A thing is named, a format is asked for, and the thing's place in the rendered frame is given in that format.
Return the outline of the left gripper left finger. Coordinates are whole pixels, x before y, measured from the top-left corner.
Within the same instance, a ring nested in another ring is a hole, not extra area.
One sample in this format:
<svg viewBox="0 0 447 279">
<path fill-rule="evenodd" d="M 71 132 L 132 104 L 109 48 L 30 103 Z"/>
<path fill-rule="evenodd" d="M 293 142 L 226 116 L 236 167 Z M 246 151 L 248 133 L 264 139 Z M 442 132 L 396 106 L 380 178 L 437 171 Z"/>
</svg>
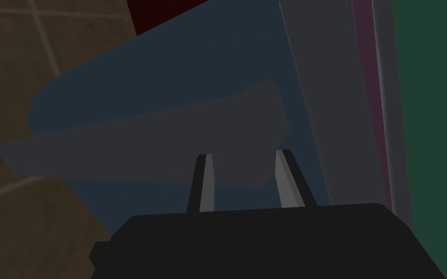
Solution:
<svg viewBox="0 0 447 279">
<path fill-rule="evenodd" d="M 201 154 L 196 159 L 186 212 L 213 212 L 214 195 L 215 175 L 212 155 Z"/>
</svg>

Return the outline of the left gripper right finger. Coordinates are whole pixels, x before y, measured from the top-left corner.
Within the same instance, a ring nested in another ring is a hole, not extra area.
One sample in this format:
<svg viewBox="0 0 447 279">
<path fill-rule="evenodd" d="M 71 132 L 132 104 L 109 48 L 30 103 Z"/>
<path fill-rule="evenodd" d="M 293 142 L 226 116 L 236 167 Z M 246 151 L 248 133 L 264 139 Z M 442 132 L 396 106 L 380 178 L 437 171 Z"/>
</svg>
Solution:
<svg viewBox="0 0 447 279">
<path fill-rule="evenodd" d="M 301 168 L 289 149 L 278 149 L 276 151 L 275 180 L 283 208 L 317 205 Z"/>
</svg>

